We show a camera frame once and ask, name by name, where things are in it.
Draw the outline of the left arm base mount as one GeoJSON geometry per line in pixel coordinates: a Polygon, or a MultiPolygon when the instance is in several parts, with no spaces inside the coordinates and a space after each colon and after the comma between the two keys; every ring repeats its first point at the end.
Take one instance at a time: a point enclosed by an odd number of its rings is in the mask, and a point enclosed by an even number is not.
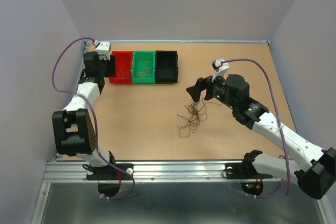
{"type": "MultiPolygon", "coordinates": [[[[117,167],[126,171],[127,169],[132,169],[134,168],[134,165],[132,163],[117,163],[117,167]]],[[[98,181],[98,180],[119,180],[118,175],[119,172],[118,170],[116,171],[114,168],[111,166],[107,165],[104,167],[92,167],[89,164],[83,164],[82,168],[86,170],[86,180],[89,181],[98,181]]],[[[121,173],[121,180],[131,180],[130,176],[121,173]]]]}

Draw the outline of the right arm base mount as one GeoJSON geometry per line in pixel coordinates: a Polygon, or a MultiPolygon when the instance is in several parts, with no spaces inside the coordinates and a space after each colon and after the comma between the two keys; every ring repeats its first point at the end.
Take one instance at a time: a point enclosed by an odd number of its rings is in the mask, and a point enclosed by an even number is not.
{"type": "Polygon", "coordinates": [[[256,179],[260,174],[251,163],[229,162],[225,164],[222,176],[226,179],[256,179]]]}

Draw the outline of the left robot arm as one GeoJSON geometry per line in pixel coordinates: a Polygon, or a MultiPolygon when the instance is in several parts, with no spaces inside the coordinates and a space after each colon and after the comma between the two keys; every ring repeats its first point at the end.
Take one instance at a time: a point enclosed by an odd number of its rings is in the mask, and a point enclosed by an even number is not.
{"type": "Polygon", "coordinates": [[[83,55],[83,62],[77,91],[68,105],[52,114],[55,146],[58,154],[79,157],[110,179],[117,166],[113,154],[98,146],[98,122],[92,106],[104,88],[110,58],[90,51],[83,55]]]}

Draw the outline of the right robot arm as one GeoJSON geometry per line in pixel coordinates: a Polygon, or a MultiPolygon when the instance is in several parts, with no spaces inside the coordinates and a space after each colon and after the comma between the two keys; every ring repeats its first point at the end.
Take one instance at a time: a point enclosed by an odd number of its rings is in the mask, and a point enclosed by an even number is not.
{"type": "Polygon", "coordinates": [[[205,91],[206,100],[217,99],[232,110],[237,122],[265,137],[290,156],[290,160],[285,161],[261,151],[251,151],[242,161],[244,175],[267,174],[289,178],[313,199],[321,199],[334,185],[335,149],[312,144],[283,123],[278,123],[268,108],[249,96],[249,84],[242,76],[230,74],[227,78],[199,78],[186,91],[195,102],[205,91]]]}

